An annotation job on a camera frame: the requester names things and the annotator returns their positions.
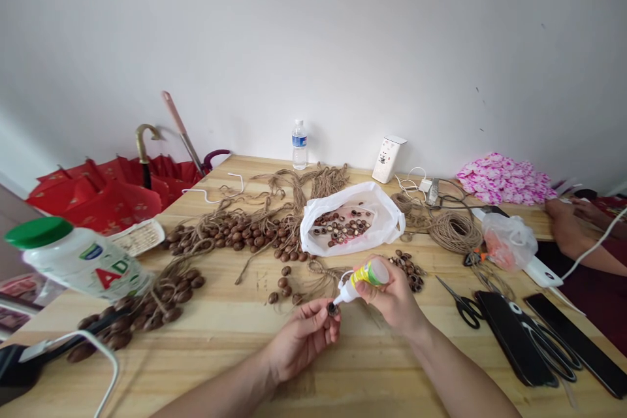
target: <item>glue bottle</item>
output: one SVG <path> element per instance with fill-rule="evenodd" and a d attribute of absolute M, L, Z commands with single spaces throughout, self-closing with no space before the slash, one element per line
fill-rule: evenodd
<path fill-rule="evenodd" d="M 340 302 L 351 302 L 359 297 L 355 285 L 359 281 L 367 282 L 371 285 L 385 285 L 390 280 L 387 268 L 379 258 L 373 258 L 357 271 L 354 271 L 348 281 L 342 285 L 340 281 L 340 295 L 336 297 L 333 304 L 337 306 Z"/>

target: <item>white plastic bag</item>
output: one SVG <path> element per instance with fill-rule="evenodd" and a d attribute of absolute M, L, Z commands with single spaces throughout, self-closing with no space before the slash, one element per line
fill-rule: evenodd
<path fill-rule="evenodd" d="M 371 219 L 368 219 L 370 227 L 352 240 L 328 247 L 329 237 L 313 234 L 314 222 L 323 214 L 336 212 L 340 207 L 348 210 L 349 214 L 352 208 L 362 214 L 370 213 Z M 310 200 L 305 206 L 300 223 L 300 243 L 302 250 L 312 255 L 322 257 L 348 255 L 375 248 L 383 243 L 390 244 L 404 231 L 405 215 L 377 183 L 366 182 L 348 187 L 329 197 Z"/>
<path fill-rule="evenodd" d="M 506 271 L 525 268 L 538 251 L 534 231 L 519 216 L 507 218 L 493 212 L 486 214 L 482 226 L 488 254 Z"/>

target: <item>pink floral fabric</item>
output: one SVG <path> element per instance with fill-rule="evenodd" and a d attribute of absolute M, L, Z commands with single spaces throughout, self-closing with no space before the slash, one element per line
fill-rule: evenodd
<path fill-rule="evenodd" d="M 557 197 L 546 173 L 536 172 L 529 161 L 516 162 L 496 152 L 467 163 L 457 178 L 464 191 L 486 204 L 512 202 L 533 206 Z"/>

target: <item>green lid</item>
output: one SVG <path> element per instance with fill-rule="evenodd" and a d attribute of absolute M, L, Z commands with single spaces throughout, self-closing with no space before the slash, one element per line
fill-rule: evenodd
<path fill-rule="evenodd" d="M 61 240 L 74 227 L 62 217 L 43 217 L 11 229 L 5 240 L 19 249 L 39 248 Z"/>

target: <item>plastic water bottle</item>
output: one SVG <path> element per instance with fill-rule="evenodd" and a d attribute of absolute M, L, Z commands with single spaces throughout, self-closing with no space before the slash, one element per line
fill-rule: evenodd
<path fill-rule="evenodd" d="M 307 167 L 307 132 L 302 125 L 302 120 L 296 120 L 292 130 L 292 167 L 302 170 Z"/>

